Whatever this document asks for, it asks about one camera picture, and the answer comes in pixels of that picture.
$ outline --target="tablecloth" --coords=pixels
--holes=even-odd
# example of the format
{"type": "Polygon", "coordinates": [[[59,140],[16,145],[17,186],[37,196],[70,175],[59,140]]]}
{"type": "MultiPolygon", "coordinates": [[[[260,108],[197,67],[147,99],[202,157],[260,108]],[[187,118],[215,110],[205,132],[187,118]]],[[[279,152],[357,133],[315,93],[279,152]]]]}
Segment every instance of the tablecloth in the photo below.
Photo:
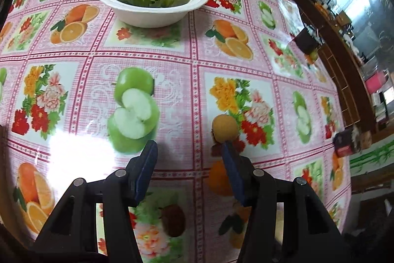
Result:
{"type": "MultiPolygon", "coordinates": [[[[129,26],[99,0],[14,0],[0,35],[0,122],[21,226],[35,239],[75,178],[105,178],[152,138],[159,159],[145,200],[130,209],[143,261],[234,261],[248,213],[207,183],[220,159],[211,123],[228,114],[240,153],[276,178],[304,177],[342,230],[351,190],[349,161],[332,144],[344,126],[340,104],[320,59],[307,60],[293,41],[301,28],[290,0],[208,0],[159,29],[129,26]],[[118,76],[129,67],[138,69],[126,77],[154,79],[144,99],[160,117],[127,141],[109,127],[123,103],[118,76]],[[184,214],[181,236],[163,227],[168,207],[184,214]],[[234,214],[241,233],[219,235],[234,214]]],[[[100,205],[97,239],[106,254],[100,205]]]]}

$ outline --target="bowl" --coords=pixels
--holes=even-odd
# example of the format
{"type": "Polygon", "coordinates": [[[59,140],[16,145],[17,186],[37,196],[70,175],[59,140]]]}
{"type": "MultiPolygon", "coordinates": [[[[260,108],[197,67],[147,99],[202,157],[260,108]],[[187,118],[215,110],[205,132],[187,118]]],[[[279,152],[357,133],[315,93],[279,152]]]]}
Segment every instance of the bowl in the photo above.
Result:
{"type": "Polygon", "coordinates": [[[143,28],[157,28],[176,23],[188,12],[203,6],[208,0],[189,0],[184,5],[166,8],[132,6],[118,0],[101,1],[111,7],[119,20],[126,24],[143,28]]]}

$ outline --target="silver bolt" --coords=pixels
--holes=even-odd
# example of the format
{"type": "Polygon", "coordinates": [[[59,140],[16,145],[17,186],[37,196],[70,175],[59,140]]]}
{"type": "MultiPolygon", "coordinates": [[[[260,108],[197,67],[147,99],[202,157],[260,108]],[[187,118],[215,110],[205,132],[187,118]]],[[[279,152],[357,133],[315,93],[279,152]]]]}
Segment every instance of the silver bolt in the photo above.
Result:
{"type": "Polygon", "coordinates": [[[80,186],[83,184],[83,178],[76,178],[73,182],[75,186],[80,186]]]}
{"type": "Polygon", "coordinates": [[[303,177],[297,177],[295,181],[300,185],[305,185],[307,181],[303,177]]]}
{"type": "Polygon", "coordinates": [[[264,175],[264,171],[263,171],[263,170],[260,170],[259,168],[257,168],[257,169],[255,169],[255,170],[253,171],[253,175],[254,175],[254,176],[263,176],[263,175],[264,175]]]}
{"type": "Polygon", "coordinates": [[[120,170],[117,170],[117,171],[115,172],[115,175],[116,175],[117,177],[123,177],[123,176],[126,175],[126,170],[124,170],[123,168],[120,169],[120,170]]]}

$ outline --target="small round brown object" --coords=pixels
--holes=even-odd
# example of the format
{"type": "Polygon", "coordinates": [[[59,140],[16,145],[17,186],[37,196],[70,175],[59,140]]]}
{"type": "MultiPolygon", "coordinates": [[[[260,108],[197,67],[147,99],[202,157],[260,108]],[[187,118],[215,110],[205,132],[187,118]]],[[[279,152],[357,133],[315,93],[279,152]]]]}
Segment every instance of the small round brown object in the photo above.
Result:
{"type": "Polygon", "coordinates": [[[239,135],[237,122],[230,115],[218,115],[212,121],[212,133],[218,143],[234,141],[239,135]]]}

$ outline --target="white bowl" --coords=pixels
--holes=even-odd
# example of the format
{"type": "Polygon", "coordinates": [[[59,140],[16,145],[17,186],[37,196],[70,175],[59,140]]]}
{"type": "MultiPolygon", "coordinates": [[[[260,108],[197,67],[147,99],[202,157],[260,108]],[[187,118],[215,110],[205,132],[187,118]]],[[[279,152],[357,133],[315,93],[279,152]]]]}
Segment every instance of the white bowl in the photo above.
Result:
{"type": "Polygon", "coordinates": [[[118,0],[101,0],[112,8],[119,20],[137,27],[156,28],[168,26],[203,6],[208,0],[189,0],[188,3],[175,7],[149,8],[132,6],[118,0]]]}

